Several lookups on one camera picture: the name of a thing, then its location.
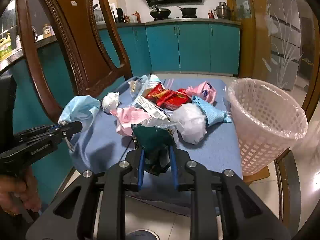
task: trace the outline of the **metal screw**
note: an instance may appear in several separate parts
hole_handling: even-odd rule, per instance
[[[197,163],[195,161],[188,161],[187,166],[190,168],[194,168],[197,166]]]
[[[84,173],[82,173],[82,176],[84,176],[85,178],[90,178],[92,176],[92,171],[85,171]]]
[[[235,173],[232,170],[225,170],[224,175],[227,177],[232,177]]]
[[[120,166],[121,168],[126,168],[126,167],[129,166],[129,163],[128,163],[127,161],[122,161],[122,162],[119,163],[119,166]]]

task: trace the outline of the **chair backrest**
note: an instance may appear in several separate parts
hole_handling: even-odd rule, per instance
[[[74,94],[96,97],[117,78],[132,77],[108,0],[99,0],[105,23],[120,60],[116,67],[100,39],[92,0],[39,0],[62,50]],[[16,0],[20,40],[31,80],[47,116],[57,122],[62,107],[53,97],[34,43],[28,0]]]

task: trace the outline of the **perforated plastic basket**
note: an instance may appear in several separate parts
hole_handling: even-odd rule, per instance
[[[285,91],[261,80],[243,78],[228,88],[241,152],[243,175],[252,175],[304,138],[303,109]]]

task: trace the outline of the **pink crumpled paper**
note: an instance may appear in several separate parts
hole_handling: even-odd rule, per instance
[[[200,97],[204,101],[207,101],[208,103],[213,104],[217,95],[217,91],[214,89],[214,87],[210,83],[205,81],[195,88],[189,86],[186,89],[186,94],[188,96]]]
[[[111,110],[110,113],[117,118],[116,132],[123,136],[132,135],[132,123],[138,124],[151,117],[150,114],[143,109],[134,106],[125,108],[118,107],[116,110]]]

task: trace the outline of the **yellow detergent bottle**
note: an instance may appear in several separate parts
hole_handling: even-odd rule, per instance
[[[10,33],[8,33],[7,38],[2,38],[0,40],[0,61],[9,57],[11,53],[12,53],[11,38],[10,38]]]

